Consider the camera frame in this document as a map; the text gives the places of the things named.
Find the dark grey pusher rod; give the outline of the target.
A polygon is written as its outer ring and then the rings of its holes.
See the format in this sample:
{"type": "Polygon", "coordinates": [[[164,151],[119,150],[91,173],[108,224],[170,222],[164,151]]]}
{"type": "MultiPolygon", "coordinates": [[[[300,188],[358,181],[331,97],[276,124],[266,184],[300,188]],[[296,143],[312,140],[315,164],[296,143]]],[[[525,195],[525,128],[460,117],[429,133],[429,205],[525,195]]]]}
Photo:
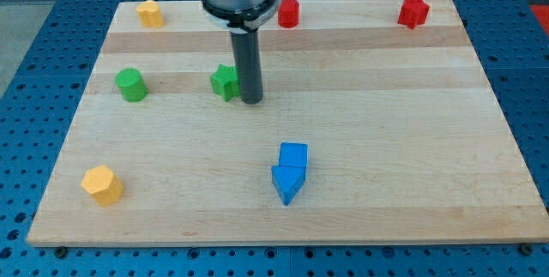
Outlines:
{"type": "Polygon", "coordinates": [[[232,51],[241,100],[253,105],[262,100],[262,74],[257,31],[231,33],[232,51]]]}

